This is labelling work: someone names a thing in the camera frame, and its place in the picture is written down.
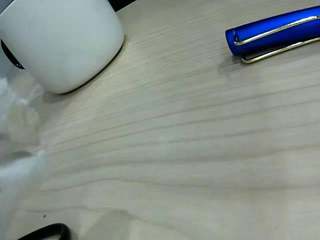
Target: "blue pen cap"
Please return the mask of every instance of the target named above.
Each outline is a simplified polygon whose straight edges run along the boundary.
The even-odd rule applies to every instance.
[[[275,48],[277,46],[318,38],[320,37],[320,20],[314,20],[273,33],[243,45],[235,45],[235,41],[244,41],[267,31],[312,16],[320,16],[320,6],[269,17],[229,29],[225,32],[226,41],[234,55],[244,56]]]

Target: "desk surface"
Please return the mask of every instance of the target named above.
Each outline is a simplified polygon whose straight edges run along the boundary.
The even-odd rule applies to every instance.
[[[319,239],[320,44],[243,65],[224,37],[317,4],[119,11],[126,41],[101,74],[65,95],[32,87],[51,173],[9,237],[64,222],[80,240]]]

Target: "wooden desk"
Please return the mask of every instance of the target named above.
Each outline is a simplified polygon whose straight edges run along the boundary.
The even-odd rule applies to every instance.
[[[64,222],[80,240],[319,239],[320,44],[243,65],[224,36],[318,4],[121,10],[126,42],[101,74],[65,95],[33,86],[51,173],[9,237]]]

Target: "black strap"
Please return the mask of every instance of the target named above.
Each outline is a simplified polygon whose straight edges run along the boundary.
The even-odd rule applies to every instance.
[[[54,236],[60,236],[59,240],[71,240],[70,228],[63,223],[55,223],[33,231],[18,240],[43,240]]]

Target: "gold pen clip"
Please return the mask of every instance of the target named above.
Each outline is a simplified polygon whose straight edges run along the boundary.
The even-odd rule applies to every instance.
[[[315,21],[315,20],[320,20],[320,15],[305,17],[305,18],[302,18],[300,20],[297,20],[297,21],[294,21],[294,22],[290,22],[290,23],[288,23],[286,25],[283,25],[283,26],[277,27],[275,29],[272,29],[272,30],[263,32],[261,34],[255,35],[253,37],[247,38],[247,39],[242,40],[242,41],[238,41],[237,39],[235,39],[234,40],[234,44],[236,46],[245,45],[245,44],[251,43],[253,41],[256,41],[258,39],[264,38],[266,36],[278,33],[280,31],[283,31],[283,30],[286,30],[286,29],[289,29],[289,28],[293,28],[293,27],[301,25],[301,24],[305,24],[305,23],[308,23],[308,22],[311,22],[311,21]],[[316,38],[305,40],[305,41],[298,41],[298,42],[293,43],[291,45],[284,46],[282,48],[279,48],[279,49],[276,49],[276,50],[270,51],[268,53],[264,53],[264,54],[261,54],[259,56],[256,56],[256,57],[253,57],[253,58],[249,58],[249,59],[243,56],[241,59],[245,64],[252,64],[252,63],[255,63],[255,62],[260,61],[262,59],[266,59],[266,58],[269,58],[271,56],[274,56],[274,55],[277,55],[277,54],[280,54],[280,53],[283,53],[283,52],[286,52],[286,51],[289,51],[289,50],[292,50],[292,49],[296,49],[298,47],[301,47],[301,46],[304,46],[304,45],[307,45],[307,44],[311,44],[311,43],[314,43],[314,42],[317,42],[317,41],[320,41],[320,37],[316,37]]]

